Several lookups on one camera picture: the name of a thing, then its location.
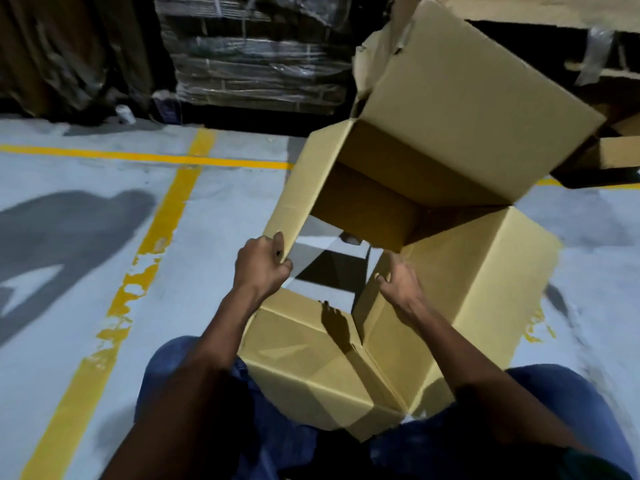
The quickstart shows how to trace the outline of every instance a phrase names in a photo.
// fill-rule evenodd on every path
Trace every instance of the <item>right hand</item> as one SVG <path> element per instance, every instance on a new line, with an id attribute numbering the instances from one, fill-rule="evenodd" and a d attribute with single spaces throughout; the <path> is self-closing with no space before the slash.
<path id="1" fill-rule="evenodd" d="M 422 285 L 413 266 L 407 263 L 400 254 L 385 251 L 391 267 L 391 280 L 378 275 L 376 281 L 380 293 L 393 305 L 396 313 L 400 312 L 411 321 L 424 318 L 434 309 L 424 295 Z"/>

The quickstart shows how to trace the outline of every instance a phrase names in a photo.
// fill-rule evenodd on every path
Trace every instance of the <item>concrete floor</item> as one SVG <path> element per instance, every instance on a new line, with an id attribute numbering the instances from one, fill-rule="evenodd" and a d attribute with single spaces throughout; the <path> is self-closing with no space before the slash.
<path id="1" fill-rule="evenodd" d="M 3 478 L 98 478 L 131 427 L 148 359 L 165 341 L 202 332 L 231 286 L 238 247 L 261 234 L 286 179 L 282 169 L 204 166 L 168 234 L 170 244 L 154 255 L 157 273 L 138 290 L 125 286 L 125 275 L 135 274 L 144 257 L 145 236 L 155 232 L 154 216 L 164 212 L 177 166 L 34 155 L 22 147 L 17 153 L 7 145 L 187 155 L 196 137 L 196 128 L 148 122 L 76 128 L 0 120 Z M 294 162 L 303 144 L 294 137 L 218 132 L 208 156 Z M 518 207 L 566 247 L 513 365 L 560 363 L 587 377 L 638 452 L 640 191 L 539 185 Z M 310 218 L 292 251 L 295 272 L 286 286 L 350 310 L 379 251 L 342 242 L 339 234 Z M 335 279 L 310 281 L 319 257 L 336 264 Z M 73 396 L 79 365 L 115 343 L 96 334 L 113 322 L 109 307 L 123 287 L 132 325 L 115 349 L 106 386 L 85 378 L 90 388 Z M 80 413 L 61 412 L 60 404 L 72 401 Z M 86 418 L 82 411 L 89 411 Z M 71 414 L 65 416 L 71 426 L 55 429 L 53 443 L 42 440 L 62 413 Z"/>

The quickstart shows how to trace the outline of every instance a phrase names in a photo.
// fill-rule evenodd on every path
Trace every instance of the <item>forearm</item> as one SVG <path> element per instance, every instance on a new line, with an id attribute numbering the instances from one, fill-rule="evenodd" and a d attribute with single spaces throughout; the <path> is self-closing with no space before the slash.
<path id="1" fill-rule="evenodd" d="M 256 307 L 248 290 L 232 290 L 196 347 L 143 411 L 102 480 L 178 479 L 199 465 L 201 435 L 219 412 L 228 370 Z"/>
<path id="2" fill-rule="evenodd" d="M 416 308 L 414 323 L 448 386 L 463 407 L 473 408 L 481 415 L 496 441 L 583 449 L 555 414 L 460 335 L 436 310 L 428 306 Z"/>

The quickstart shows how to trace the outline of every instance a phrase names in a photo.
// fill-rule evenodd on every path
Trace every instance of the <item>painted floor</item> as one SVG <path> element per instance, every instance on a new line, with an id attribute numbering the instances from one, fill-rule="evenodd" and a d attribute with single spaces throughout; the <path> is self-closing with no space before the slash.
<path id="1" fill-rule="evenodd" d="M 203 331 L 303 144 L 148 121 L 0 120 L 3 478 L 98 478 L 132 425 L 148 359 Z M 193 159 L 204 164 L 180 165 Z M 587 377 L 639 452 L 640 189 L 544 183 L 518 207 L 565 249 L 512 365 Z M 350 310 L 379 251 L 339 236 L 310 218 L 286 286 Z M 323 258 L 339 272 L 312 282 Z"/>

